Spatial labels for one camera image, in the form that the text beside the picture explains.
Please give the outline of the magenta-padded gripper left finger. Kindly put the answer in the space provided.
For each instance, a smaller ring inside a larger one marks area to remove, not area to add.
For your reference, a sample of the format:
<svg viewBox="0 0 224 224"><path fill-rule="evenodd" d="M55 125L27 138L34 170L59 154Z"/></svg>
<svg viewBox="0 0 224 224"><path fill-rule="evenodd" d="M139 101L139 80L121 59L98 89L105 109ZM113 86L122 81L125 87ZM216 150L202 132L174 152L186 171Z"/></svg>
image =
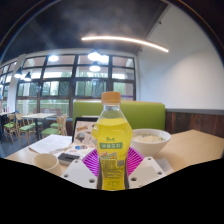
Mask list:
<svg viewBox="0 0 224 224"><path fill-rule="evenodd" d="M100 174L99 158L96 150L92 150L83 159L73 160L62 178L84 188L96 189Z"/></svg>

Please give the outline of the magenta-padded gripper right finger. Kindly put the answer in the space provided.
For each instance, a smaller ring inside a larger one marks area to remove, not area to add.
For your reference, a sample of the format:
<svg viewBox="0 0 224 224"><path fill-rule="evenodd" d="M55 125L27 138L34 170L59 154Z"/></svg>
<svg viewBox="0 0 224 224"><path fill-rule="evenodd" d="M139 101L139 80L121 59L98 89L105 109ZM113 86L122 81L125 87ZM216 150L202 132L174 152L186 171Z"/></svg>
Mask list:
<svg viewBox="0 0 224 224"><path fill-rule="evenodd" d="M134 148L129 148L126 159L128 188L140 188L166 176L153 157L144 157Z"/></svg>

